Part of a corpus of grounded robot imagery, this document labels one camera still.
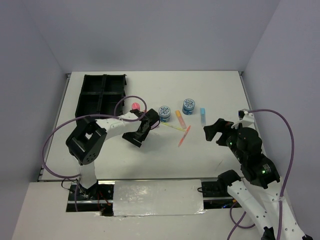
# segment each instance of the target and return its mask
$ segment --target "purple cable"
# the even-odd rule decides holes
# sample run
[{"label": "purple cable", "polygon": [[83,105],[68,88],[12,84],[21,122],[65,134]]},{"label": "purple cable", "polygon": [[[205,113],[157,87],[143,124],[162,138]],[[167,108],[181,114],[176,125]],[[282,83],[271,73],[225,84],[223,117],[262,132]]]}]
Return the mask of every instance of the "purple cable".
[{"label": "purple cable", "polygon": [[242,214],[242,216],[240,217],[239,221],[234,225],[234,227],[232,228],[232,230],[230,231],[228,237],[226,240],[230,240],[231,235],[234,233],[234,231],[236,230],[237,227],[239,227],[239,224],[241,223],[241,221],[245,218],[246,212],[244,212]]},{"label": "purple cable", "polygon": [[[281,191],[280,191],[280,198],[282,198],[284,196],[286,185],[287,185],[287,182],[288,182],[288,178],[289,178],[289,175],[290,175],[290,172],[291,172],[291,168],[292,168],[292,165],[294,163],[294,155],[295,155],[294,134],[292,132],[292,129],[291,129],[288,121],[279,112],[274,111],[274,110],[270,110],[270,109],[256,109],[256,110],[248,111],[248,113],[257,113],[257,112],[270,112],[270,113],[274,113],[274,114],[278,115],[280,118],[282,118],[282,120],[284,121],[284,123],[287,126],[287,128],[289,130],[289,133],[290,133],[290,137],[291,137],[291,157],[290,157],[288,170],[286,171],[286,174],[285,174],[285,177],[284,177],[284,180],[283,180],[283,185],[282,185],[282,188],[281,188]],[[279,225],[278,225],[278,233],[277,233],[277,236],[276,236],[276,240],[280,240],[280,238],[281,238],[282,217],[283,217],[283,202],[280,200],[279,201]]]},{"label": "purple cable", "polygon": [[[117,107],[119,106],[119,104],[125,100],[125,99],[128,99],[128,98],[136,98],[136,99],[139,99],[143,102],[144,104],[144,107],[145,109],[147,109],[147,104],[146,102],[139,96],[125,96],[124,98],[122,98],[115,106],[115,110],[117,109]],[[121,118],[121,120],[125,121],[125,122],[136,122],[136,121],[139,121],[141,120],[144,116],[146,115],[146,112],[144,112],[140,117],[138,117],[137,119],[124,119],[124,118]],[[61,125],[59,125],[58,127],[56,127],[52,133],[48,136],[48,138],[45,140],[44,142],[44,145],[42,147],[42,166],[44,167],[45,170],[47,170],[50,174],[52,174],[53,176],[57,177],[57,178],[61,178],[61,179],[74,179],[74,178],[77,178],[79,177],[80,175],[77,174],[77,175],[73,175],[73,176],[63,176],[63,175],[59,175],[55,172],[53,172],[46,164],[46,160],[45,160],[45,148],[46,148],[46,145],[48,144],[50,138],[56,133],[56,131],[58,131],[59,129],[61,129],[62,127],[64,127],[65,125],[68,125],[69,123],[72,123],[74,121],[77,121],[77,120],[80,120],[80,119],[84,119],[85,117],[103,117],[103,118],[113,118],[113,119],[119,119],[118,116],[112,116],[112,115],[105,115],[105,114],[91,114],[91,115],[84,115],[84,116],[78,116],[76,118],[73,118],[69,121],[66,121],[65,123],[62,123]]]},{"label": "purple cable", "polygon": [[[235,202],[234,204],[232,204],[232,206],[230,207],[230,211],[229,211],[229,214],[230,214],[230,218],[232,220],[232,222],[234,224],[237,224],[236,221],[234,220],[234,217],[232,216],[232,209],[234,208],[234,206],[237,204],[237,202]],[[238,224],[238,227],[241,228],[241,229],[251,229],[253,228],[254,226],[256,226],[255,224],[251,225],[251,226],[241,226],[240,225],[240,222]]]},{"label": "purple cable", "polygon": [[78,212],[78,206],[77,206],[77,192],[79,189],[79,185],[80,185],[80,181],[76,181],[76,186],[75,186],[75,190],[74,190],[74,208],[75,211]]}]

